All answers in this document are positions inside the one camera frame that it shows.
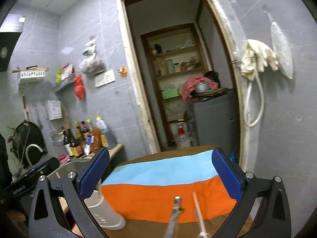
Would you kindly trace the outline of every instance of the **blue gripper pad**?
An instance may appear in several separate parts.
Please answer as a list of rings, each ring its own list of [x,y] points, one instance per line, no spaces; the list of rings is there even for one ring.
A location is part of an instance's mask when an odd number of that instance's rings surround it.
[[[230,198],[239,202],[242,198],[241,181],[218,149],[212,151],[211,161]]]
[[[78,193],[82,200],[90,198],[109,162],[109,151],[108,149],[103,149],[99,157],[94,161],[81,179]]]

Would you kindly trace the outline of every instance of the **light blue cloth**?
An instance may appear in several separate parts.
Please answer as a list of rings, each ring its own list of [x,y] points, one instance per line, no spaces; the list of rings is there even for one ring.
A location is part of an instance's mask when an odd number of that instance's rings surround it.
[[[211,162],[212,150],[195,155],[166,158],[117,167],[102,185],[179,185],[205,181],[217,176]]]

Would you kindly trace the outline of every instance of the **green box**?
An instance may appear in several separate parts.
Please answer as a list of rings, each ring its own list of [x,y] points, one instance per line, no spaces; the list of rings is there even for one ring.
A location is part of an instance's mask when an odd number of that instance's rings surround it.
[[[162,91],[162,97],[163,99],[178,97],[178,89],[174,88],[174,89],[168,89],[168,90]]]

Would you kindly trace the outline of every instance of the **tiled wall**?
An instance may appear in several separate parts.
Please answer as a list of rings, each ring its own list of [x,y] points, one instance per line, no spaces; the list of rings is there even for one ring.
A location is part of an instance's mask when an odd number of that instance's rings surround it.
[[[25,93],[26,104],[35,123],[34,107],[37,107],[44,126],[42,133],[49,154],[58,156],[63,154],[64,150],[53,147],[48,137],[52,130],[59,128],[60,122],[53,123],[45,119],[42,103],[49,99],[56,99],[52,86],[56,82],[55,68],[58,65],[57,40],[60,17],[20,3],[15,4],[10,13],[24,15],[26,18],[23,33],[15,46],[8,70],[0,73],[0,132],[7,140],[13,134],[8,127],[15,128],[24,120],[18,89],[19,74],[12,73],[12,69],[16,69],[17,66],[20,68],[31,65],[48,66],[50,69],[43,82],[22,85],[20,92]],[[9,152],[11,147],[11,144],[7,145],[9,156],[11,156]],[[13,173],[16,171],[16,165],[11,158],[9,158],[9,167]]]
[[[291,47],[295,68],[292,81],[270,69],[260,76],[265,110],[260,135],[252,137],[250,148],[258,150],[254,158],[258,177],[282,178],[294,236],[317,204],[317,24],[301,0],[229,1],[247,38],[272,46],[270,21],[262,9],[266,4]],[[258,108],[258,96],[253,100],[252,106]]]
[[[80,0],[61,16],[58,58],[61,64],[78,65],[90,36],[96,36],[99,58],[107,70],[114,70],[116,81],[96,88],[94,77],[83,75],[86,99],[79,101],[73,87],[61,91],[59,97],[69,112],[69,120],[82,121],[100,115],[112,129],[117,141],[124,144],[127,159],[150,154],[145,130],[141,125],[130,75],[121,77],[118,69],[127,66],[122,44],[115,0]],[[68,54],[61,51],[70,47]]]
[[[214,70],[219,74],[219,80],[222,87],[232,88],[232,80],[228,66],[228,60],[221,43],[220,36],[217,32],[213,19],[204,4],[199,18],[199,27],[206,41]]]

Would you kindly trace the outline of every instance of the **metal pot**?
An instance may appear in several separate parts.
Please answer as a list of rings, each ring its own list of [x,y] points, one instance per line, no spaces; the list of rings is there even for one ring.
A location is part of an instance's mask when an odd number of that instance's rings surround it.
[[[208,82],[202,82],[194,85],[196,94],[201,94],[209,90]]]

